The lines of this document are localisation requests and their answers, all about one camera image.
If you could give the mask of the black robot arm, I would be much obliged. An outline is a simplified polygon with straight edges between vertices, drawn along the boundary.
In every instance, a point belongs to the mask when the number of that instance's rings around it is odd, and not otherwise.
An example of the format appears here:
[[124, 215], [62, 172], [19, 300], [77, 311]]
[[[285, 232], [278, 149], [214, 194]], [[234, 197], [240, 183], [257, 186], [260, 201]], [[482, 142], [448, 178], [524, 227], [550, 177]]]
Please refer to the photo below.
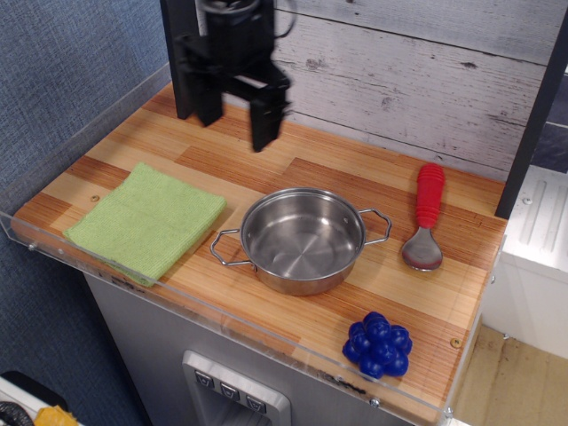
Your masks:
[[273, 1], [199, 1], [197, 10], [205, 33], [175, 38], [193, 111], [209, 126], [224, 114], [225, 93], [247, 101], [258, 153], [279, 137], [289, 105], [291, 82], [272, 61], [275, 41], [289, 32], [276, 33]]

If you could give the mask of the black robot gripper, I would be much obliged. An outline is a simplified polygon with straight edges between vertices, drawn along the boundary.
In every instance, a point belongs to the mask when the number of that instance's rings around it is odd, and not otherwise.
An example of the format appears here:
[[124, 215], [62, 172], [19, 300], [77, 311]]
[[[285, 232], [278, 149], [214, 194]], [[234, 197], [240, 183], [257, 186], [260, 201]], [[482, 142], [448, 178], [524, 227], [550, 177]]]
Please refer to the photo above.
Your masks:
[[223, 116], [223, 93], [249, 103], [252, 148], [256, 153], [280, 135], [290, 103], [288, 77], [272, 62], [273, 1], [200, 1], [205, 33], [183, 36], [184, 68], [194, 112], [208, 127]]

